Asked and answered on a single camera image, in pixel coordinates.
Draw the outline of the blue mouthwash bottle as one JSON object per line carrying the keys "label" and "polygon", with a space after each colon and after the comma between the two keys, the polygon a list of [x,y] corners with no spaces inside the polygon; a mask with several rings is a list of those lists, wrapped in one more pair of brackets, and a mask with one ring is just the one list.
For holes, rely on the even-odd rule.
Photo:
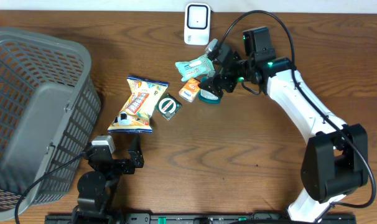
{"label": "blue mouthwash bottle", "polygon": [[200,92],[198,98],[208,104],[217,105],[220,104],[221,98],[215,95],[213,90],[213,84],[208,77],[203,77],[199,84]]}

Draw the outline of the small orange box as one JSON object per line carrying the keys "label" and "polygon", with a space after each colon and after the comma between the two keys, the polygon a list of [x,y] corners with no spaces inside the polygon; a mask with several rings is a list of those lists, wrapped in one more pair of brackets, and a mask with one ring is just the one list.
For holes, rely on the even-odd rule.
{"label": "small orange box", "polygon": [[186,101],[192,103],[196,99],[200,88],[198,85],[200,82],[194,78],[189,79],[186,84],[179,90],[179,96]]}

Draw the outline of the teal tissue packet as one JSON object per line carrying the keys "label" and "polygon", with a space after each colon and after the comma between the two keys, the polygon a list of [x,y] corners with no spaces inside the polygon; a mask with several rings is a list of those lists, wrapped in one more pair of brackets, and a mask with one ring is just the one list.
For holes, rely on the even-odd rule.
{"label": "teal tissue packet", "polygon": [[175,66],[182,76],[182,82],[187,82],[200,75],[212,77],[215,74],[213,63],[206,54],[189,62],[175,62]]}

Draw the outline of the yellow snack bag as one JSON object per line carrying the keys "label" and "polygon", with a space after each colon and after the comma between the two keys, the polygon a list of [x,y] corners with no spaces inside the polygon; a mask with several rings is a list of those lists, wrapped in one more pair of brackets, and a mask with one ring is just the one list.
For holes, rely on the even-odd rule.
{"label": "yellow snack bag", "polygon": [[131,95],[108,127],[109,133],[152,133],[150,119],[169,87],[167,82],[128,76]]}

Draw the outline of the small green box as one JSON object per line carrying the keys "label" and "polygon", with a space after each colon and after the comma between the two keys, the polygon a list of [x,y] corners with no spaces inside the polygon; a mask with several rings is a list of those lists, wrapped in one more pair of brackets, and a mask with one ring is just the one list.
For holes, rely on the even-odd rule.
{"label": "small green box", "polygon": [[156,104],[156,110],[168,121],[175,116],[181,107],[182,104],[170,94],[164,95]]}

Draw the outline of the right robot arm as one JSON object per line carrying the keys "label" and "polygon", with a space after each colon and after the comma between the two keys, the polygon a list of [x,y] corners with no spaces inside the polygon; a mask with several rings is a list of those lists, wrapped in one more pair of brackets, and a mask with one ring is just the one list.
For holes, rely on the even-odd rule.
{"label": "right robot arm", "polygon": [[376,181],[368,164],[368,135],[360,124],[347,125],[335,116],[304,83],[287,57],[276,57],[269,29],[243,32],[246,59],[217,39],[205,55],[219,69],[199,87],[218,98],[238,83],[258,85],[253,94],[265,94],[289,116],[307,145],[300,177],[304,186],[287,209],[292,222],[321,223],[327,212],[356,189],[371,184],[370,206],[376,197]]}

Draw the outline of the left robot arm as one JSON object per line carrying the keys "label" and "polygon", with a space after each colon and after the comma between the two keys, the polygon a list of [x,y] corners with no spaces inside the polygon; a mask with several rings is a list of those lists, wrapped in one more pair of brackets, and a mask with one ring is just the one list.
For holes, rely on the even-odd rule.
{"label": "left robot arm", "polygon": [[124,174],[134,174],[144,166],[141,139],[138,135],[128,149],[129,158],[114,159],[116,147],[111,136],[97,136],[84,150],[84,159],[93,169],[83,174],[77,184],[78,205],[74,208],[71,223],[124,223],[121,212],[111,206],[119,180]]}

